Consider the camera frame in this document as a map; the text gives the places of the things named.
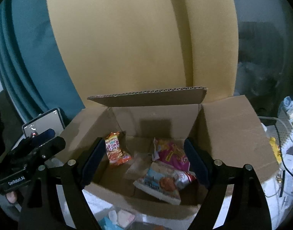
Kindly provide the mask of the person's hand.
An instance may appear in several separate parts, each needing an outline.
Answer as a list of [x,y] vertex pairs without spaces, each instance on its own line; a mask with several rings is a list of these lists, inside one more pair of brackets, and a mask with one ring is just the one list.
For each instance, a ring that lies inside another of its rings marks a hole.
[[6,198],[7,198],[8,202],[11,204],[15,204],[17,202],[17,194],[15,191],[7,193]]

